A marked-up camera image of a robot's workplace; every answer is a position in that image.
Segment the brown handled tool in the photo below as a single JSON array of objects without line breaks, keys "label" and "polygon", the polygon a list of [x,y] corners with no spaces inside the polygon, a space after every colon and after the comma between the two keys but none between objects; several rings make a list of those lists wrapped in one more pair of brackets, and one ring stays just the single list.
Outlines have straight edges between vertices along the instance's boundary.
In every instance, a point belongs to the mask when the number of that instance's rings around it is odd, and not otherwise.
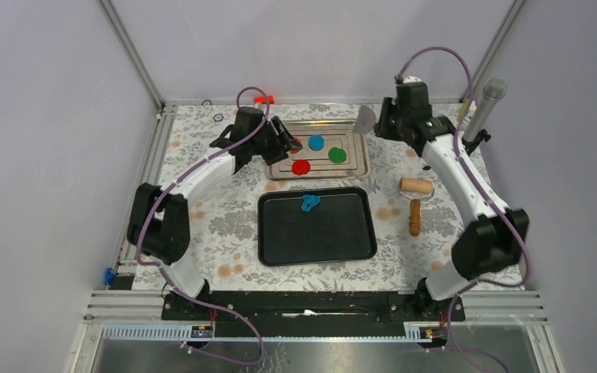
[{"label": "brown handled tool", "polygon": [[361,105],[358,111],[358,116],[354,122],[353,132],[355,134],[372,134],[377,135],[379,120],[374,110],[366,105]]}]

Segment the wooden dough roller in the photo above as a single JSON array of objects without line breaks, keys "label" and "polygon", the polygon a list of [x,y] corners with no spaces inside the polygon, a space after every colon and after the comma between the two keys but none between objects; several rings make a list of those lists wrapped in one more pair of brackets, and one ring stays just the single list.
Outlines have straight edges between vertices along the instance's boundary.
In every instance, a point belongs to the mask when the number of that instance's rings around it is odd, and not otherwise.
[{"label": "wooden dough roller", "polygon": [[409,233],[417,237],[421,233],[421,203],[434,193],[430,180],[402,177],[399,181],[399,192],[410,200]]}]

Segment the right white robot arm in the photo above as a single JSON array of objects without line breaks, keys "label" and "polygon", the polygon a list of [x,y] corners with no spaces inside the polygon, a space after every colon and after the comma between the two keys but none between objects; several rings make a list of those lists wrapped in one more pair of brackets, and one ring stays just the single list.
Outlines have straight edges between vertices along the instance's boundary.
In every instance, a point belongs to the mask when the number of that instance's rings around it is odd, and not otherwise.
[{"label": "right white robot arm", "polygon": [[428,87],[420,79],[396,77],[396,96],[383,100],[374,134],[411,147],[436,172],[464,224],[451,260],[425,278],[426,292],[414,300],[416,313],[433,320],[445,311],[445,299],[519,264],[529,217],[511,209],[483,180],[455,125],[432,113]]}]

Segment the black plastic tray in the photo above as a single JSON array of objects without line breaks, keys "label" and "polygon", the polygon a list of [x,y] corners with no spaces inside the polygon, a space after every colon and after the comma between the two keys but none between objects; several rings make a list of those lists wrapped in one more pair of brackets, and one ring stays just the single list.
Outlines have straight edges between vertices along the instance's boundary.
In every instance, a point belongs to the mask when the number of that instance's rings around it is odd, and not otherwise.
[{"label": "black plastic tray", "polygon": [[[318,195],[309,213],[302,196]],[[258,258],[267,267],[368,260],[377,241],[367,193],[360,187],[287,190],[260,197]]]}]

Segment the blue dough piece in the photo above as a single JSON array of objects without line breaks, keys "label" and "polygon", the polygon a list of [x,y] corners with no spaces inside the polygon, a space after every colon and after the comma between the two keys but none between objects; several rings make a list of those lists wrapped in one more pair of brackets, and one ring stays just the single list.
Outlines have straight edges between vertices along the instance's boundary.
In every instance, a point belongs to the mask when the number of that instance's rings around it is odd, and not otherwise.
[{"label": "blue dough piece", "polygon": [[308,146],[314,152],[321,151],[325,146],[325,140],[321,135],[312,135],[309,137]]}]

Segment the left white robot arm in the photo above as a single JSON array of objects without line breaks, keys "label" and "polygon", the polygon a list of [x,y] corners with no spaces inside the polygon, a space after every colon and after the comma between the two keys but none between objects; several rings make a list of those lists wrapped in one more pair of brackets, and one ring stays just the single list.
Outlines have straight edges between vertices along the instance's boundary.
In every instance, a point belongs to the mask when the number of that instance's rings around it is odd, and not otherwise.
[{"label": "left white robot arm", "polygon": [[301,149],[301,142],[279,117],[269,117],[266,110],[256,107],[243,107],[204,155],[171,183],[143,183],[137,188],[127,241],[136,248],[138,264],[156,267],[166,283],[183,296],[180,309],[191,319],[208,314],[210,299],[201,293],[207,281],[188,253],[190,209],[253,157],[259,156],[272,166]]}]

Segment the blue dough scrap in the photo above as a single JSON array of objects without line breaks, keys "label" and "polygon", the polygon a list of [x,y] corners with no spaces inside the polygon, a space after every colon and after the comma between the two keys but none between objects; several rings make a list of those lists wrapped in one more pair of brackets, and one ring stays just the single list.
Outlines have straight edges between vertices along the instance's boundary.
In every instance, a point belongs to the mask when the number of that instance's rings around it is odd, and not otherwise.
[{"label": "blue dough scrap", "polygon": [[301,209],[303,212],[309,213],[313,208],[320,204],[321,198],[318,195],[306,194],[302,196]]}]

